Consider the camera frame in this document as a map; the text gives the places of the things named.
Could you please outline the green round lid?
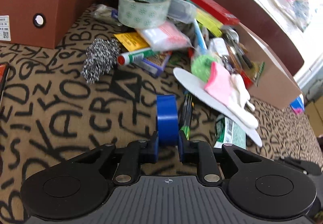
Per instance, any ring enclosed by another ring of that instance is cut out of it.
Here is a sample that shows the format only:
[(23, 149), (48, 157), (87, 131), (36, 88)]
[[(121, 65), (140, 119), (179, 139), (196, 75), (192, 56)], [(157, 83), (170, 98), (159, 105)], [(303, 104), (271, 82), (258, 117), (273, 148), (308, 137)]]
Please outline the green round lid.
[(194, 57), (191, 61), (191, 73), (207, 83), (210, 78), (211, 64), (218, 62), (218, 59), (212, 55), (204, 54)]

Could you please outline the steel wool scrubber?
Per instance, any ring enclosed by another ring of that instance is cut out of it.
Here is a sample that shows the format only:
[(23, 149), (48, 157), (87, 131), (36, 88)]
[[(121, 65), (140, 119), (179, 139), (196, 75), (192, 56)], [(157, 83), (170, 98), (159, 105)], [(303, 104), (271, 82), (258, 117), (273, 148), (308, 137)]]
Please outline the steel wool scrubber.
[(115, 38), (94, 39), (86, 49), (86, 59), (81, 71), (86, 83), (96, 83), (102, 75), (108, 74), (117, 64), (120, 51), (120, 43)]

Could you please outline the green white glue tube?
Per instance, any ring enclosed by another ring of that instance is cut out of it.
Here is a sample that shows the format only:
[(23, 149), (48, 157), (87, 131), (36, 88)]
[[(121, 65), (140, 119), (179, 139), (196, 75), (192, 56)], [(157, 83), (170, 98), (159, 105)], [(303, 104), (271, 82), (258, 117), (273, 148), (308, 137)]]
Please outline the green white glue tube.
[(152, 57), (157, 54), (159, 54), (159, 52), (154, 51), (151, 48), (134, 50), (131, 52), (119, 54), (119, 56), (117, 57), (117, 63), (121, 66), (125, 66), (125, 65), (139, 62), (145, 58)]

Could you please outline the purple card box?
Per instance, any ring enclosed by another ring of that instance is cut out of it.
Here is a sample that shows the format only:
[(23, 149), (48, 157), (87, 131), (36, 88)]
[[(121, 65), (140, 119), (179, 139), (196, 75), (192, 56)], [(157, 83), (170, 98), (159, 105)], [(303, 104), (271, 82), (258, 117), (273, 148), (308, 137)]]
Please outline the purple card box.
[(144, 58), (143, 60), (140, 60), (134, 64), (148, 73), (151, 77), (157, 78), (164, 72), (170, 57), (171, 52), (164, 52), (155, 56)]

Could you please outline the white pink glove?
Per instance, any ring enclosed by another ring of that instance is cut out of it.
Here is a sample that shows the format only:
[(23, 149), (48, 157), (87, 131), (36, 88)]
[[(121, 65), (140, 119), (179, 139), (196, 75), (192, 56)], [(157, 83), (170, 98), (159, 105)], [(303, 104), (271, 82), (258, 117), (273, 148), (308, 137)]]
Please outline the white pink glove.
[(255, 111), (255, 106), (250, 102), (251, 96), (245, 87), (240, 74), (230, 74), (221, 64), (211, 63), (210, 77), (204, 90), (228, 109), (245, 109)]

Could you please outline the beige cardboard box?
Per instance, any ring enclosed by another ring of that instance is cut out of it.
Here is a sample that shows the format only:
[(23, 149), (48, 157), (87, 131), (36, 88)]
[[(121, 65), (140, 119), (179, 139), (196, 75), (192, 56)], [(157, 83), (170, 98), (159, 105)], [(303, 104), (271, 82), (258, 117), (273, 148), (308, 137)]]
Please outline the beige cardboard box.
[(250, 87), (250, 95), (280, 110), (288, 107), (301, 90), (286, 66), (260, 37), (242, 23), (235, 28), (239, 41), (248, 51), (248, 58), (253, 62), (264, 62), (258, 85)]

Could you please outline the blue tape roll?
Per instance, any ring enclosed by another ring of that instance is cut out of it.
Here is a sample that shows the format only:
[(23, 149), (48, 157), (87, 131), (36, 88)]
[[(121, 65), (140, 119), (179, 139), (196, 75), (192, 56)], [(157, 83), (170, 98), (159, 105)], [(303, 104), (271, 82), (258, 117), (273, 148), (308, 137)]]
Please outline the blue tape roll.
[(157, 132), (160, 145), (177, 145), (179, 129), (174, 95), (157, 96)]

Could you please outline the yellow paper packet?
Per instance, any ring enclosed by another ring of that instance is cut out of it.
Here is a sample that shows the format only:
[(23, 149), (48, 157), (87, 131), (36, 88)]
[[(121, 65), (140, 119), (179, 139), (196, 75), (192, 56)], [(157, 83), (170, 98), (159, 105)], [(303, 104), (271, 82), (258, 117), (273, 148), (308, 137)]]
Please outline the yellow paper packet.
[(137, 32), (114, 34), (114, 37), (129, 52), (149, 47), (149, 44)]

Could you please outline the clear plastic container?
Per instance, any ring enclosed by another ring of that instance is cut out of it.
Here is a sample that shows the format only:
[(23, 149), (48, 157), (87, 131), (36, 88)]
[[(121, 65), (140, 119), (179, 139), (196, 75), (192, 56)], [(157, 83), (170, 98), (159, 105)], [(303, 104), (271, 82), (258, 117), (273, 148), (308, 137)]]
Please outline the clear plastic container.
[(197, 15), (197, 8), (185, 0), (171, 0), (168, 17), (179, 22), (193, 23)]

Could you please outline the green patterned tape roll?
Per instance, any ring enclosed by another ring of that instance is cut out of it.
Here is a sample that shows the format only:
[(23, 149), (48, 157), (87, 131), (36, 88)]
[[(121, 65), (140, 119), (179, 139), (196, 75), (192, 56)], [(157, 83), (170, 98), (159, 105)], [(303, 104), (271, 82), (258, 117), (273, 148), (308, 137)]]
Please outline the green patterned tape roll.
[(118, 20), (134, 29), (150, 29), (162, 25), (171, 0), (119, 0)]

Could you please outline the red flat box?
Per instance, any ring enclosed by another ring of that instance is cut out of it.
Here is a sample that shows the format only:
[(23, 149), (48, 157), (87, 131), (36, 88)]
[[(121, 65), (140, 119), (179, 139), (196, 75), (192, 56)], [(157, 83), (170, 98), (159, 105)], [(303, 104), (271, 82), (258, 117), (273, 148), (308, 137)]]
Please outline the red flat box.
[(238, 25), (240, 20), (214, 0), (189, 0), (224, 25)]

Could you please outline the pink zip bags pack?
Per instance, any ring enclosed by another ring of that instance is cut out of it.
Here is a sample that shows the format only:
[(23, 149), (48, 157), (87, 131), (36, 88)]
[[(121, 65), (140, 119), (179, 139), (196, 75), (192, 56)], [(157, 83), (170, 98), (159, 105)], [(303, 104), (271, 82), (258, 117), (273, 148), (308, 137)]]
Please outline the pink zip bags pack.
[(190, 39), (172, 22), (166, 21), (159, 27), (136, 29), (136, 31), (154, 51), (166, 52), (192, 46)]

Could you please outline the blue tissue pack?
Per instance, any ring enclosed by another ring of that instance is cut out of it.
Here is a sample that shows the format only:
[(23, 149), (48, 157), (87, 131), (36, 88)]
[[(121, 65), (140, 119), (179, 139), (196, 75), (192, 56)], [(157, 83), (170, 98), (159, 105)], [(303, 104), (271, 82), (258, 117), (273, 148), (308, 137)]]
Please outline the blue tissue pack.
[(295, 114), (299, 115), (305, 111), (304, 107), (304, 97), (300, 94), (292, 103), (290, 103), (290, 108)]

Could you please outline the grey shoe insole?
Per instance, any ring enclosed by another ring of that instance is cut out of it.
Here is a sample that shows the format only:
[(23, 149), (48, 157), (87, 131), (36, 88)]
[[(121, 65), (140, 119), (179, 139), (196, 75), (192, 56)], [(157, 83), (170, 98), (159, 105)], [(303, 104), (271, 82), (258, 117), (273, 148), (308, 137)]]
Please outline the grey shoe insole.
[(258, 120), (254, 115), (247, 112), (236, 103), (229, 103), (228, 105), (222, 104), (220, 101), (207, 93), (204, 90), (205, 83), (190, 72), (176, 67), (173, 69), (173, 74), (186, 90), (212, 109), (217, 110), (233, 120), (241, 127), (242, 130), (245, 131), (245, 133), (258, 147), (262, 147), (262, 139), (256, 131), (258, 128)]

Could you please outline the brown cardboard box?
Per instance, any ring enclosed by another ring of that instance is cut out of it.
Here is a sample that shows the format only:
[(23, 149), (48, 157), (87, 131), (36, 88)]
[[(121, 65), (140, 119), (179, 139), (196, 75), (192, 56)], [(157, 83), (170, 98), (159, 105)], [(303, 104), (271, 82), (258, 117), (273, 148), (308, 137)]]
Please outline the brown cardboard box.
[(95, 0), (1, 0), (1, 42), (54, 49)]

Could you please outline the yellow green book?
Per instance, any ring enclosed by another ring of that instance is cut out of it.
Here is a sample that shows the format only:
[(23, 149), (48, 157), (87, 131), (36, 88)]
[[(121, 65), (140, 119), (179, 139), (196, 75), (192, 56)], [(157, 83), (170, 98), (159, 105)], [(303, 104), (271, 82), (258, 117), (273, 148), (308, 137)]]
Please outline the yellow green book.
[(197, 8), (196, 20), (201, 25), (203, 25), (207, 30), (209, 30), (215, 37), (222, 36), (222, 26), (223, 24), (217, 20), (214, 16)]

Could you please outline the letter patterned tablecloth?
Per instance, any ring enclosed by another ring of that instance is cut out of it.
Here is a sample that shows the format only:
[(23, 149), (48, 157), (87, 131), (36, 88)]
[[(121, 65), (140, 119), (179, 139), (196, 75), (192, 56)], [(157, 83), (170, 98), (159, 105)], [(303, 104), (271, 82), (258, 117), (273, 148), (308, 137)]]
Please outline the letter patterned tablecloth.
[[(155, 130), (156, 95), (173, 94), (180, 110), (183, 90), (173, 68), (190, 70), (187, 53), (171, 55), (157, 78), (135, 65), (111, 70), (98, 83), (81, 75), (86, 49), (109, 39), (118, 26), (99, 23), (93, 5), (85, 10), (56, 49), (1, 43), (9, 72), (1, 102), (1, 223), (24, 223), (20, 199), (30, 175), (105, 143), (124, 147), (150, 139)], [(296, 115), (251, 99), (263, 147), (247, 139), (248, 150), (275, 159), (290, 156), (322, 168), (322, 150), (306, 114)]]

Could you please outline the black marker pen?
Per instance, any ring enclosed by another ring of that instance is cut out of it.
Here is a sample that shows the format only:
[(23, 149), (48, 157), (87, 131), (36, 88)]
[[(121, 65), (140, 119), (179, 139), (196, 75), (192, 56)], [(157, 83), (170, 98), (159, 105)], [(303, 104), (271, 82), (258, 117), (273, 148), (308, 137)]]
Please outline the black marker pen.
[(234, 43), (234, 48), (237, 51), (239, 58), (243, 60), (243, 62), (248, 66), (249, 69), (252, 69), (253, 68), (252, 62), (247, 57), (247, 55), (244, 53), (244, 51), (240, 48), (240, 46), (238, 44)]

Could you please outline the cookie packet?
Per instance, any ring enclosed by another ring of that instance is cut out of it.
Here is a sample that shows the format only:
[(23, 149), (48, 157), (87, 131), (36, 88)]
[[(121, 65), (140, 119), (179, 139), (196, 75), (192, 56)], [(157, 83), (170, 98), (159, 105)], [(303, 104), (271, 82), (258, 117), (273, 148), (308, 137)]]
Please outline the cookie packet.
[(263, 73), (265, 62), (252, 62), (251, 79), (257, 87)]

